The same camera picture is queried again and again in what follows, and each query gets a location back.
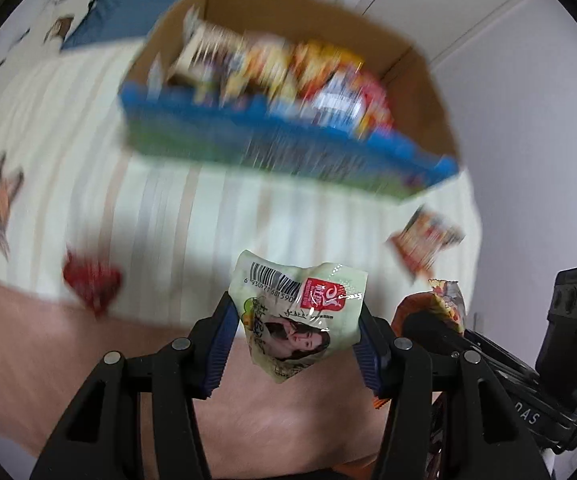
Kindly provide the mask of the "orange panda snack packet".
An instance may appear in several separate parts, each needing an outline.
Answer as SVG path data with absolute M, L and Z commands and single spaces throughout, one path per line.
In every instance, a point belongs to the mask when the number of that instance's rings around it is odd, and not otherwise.
M 465 332 L 465 309 L 464 298 L 458 281 L 440 280 L 430 278 L 429 292 L 416 292 L 403 298 L 395 311 L 391 326 L 397 336 L 403 334 L 403 324 L 406 318 L 412 314 L 427 312 L 433 314 L 439 321 L 460 335 Z

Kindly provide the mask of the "small red snack packet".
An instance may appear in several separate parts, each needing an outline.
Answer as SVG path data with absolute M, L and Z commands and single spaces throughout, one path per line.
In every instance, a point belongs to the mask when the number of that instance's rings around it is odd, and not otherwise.
M 119 294 L 124 274 L 105 261 L 66 252 L 62 267 L 63 280 L 96 318 L 106 312 Z

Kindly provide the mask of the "pale green snack packet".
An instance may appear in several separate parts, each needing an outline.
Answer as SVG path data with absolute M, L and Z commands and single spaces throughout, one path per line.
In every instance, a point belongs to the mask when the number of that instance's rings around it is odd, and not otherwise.
M 281 266 L 246 250 L 229 295 L 252 361 L 281 384 L 357 344 L 367 284 L 367 272 L 340 263 Z

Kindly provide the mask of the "yellow Sedaap noodle packet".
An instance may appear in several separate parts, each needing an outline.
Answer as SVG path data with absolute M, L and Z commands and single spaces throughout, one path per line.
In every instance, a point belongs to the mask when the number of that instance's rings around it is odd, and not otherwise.
M 334 44 L 301 42 L 293 48 L 290 69 L 297 90 L 294 116 L 302 122 L 359 140 L 395 129 L 386 90 L 359 55 Z

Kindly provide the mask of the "white chocolate biscuit packet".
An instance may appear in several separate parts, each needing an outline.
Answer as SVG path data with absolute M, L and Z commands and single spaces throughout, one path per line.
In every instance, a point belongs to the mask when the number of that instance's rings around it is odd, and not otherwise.
M 243 37 L 232 30 L 200 18 L 196 6 L 185 13 L 183 46 L 168 70 L 172 86 L 190 86 L 196 99 L 203 100 L 214 91 L 226 59 L 241 46 Z

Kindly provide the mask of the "yellow clear snack packet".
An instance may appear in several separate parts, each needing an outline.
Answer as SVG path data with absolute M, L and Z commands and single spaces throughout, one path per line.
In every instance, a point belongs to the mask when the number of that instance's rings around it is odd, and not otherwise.
M 243 96 L 248 87 L 259 90 L 269 103 L 294 102 L 297 84 L 291 72 L 292 46 L 274 35 L 248 34 L 224 63 L 220 103 Z

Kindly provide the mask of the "striped pink cat blanket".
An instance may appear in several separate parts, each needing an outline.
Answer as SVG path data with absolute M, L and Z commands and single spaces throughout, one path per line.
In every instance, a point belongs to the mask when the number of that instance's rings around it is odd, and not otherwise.
M 0 436 L 38 454 L 110 350 L 154 352 L 214 308 L 248 250 L 293 266 L 336 262 L 369 275 L 367 303 L 391 318 L 412 282 L 389 237 L 426 206 L 464 241 L 436 269 L 475 285 L 482 222 L 462 172 L 411 200 L 128 148 L 117 99 L 136 44 L 84 49 L 22 70 L 0 89 L 0 171 L 22 181 L 0 246 Z M 63 280 L 66 252 L 124 281 L 96 318 Z

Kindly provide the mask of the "cardboard milk box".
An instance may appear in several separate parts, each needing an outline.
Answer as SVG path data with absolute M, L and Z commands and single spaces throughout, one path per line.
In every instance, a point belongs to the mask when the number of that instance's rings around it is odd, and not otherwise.
M 423 55 L 321 0 L 178 0 L 118 96 L 144 154 L 399 198 L 460 169 Z

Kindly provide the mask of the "bear print long pillow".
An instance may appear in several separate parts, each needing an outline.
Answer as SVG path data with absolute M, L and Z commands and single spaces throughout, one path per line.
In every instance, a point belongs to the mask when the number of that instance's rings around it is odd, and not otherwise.
M 0 82 L 58 55 L 96 0 L 23 0 L 0 29 Z

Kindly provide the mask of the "blue bed sheet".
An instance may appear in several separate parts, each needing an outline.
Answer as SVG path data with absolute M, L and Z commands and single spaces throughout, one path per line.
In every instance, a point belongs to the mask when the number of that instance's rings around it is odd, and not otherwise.
M 143 38 L 159 17 L 177 0 L 96 0 L 88 15 L 64 42 L 72 50 L 119 41 Z

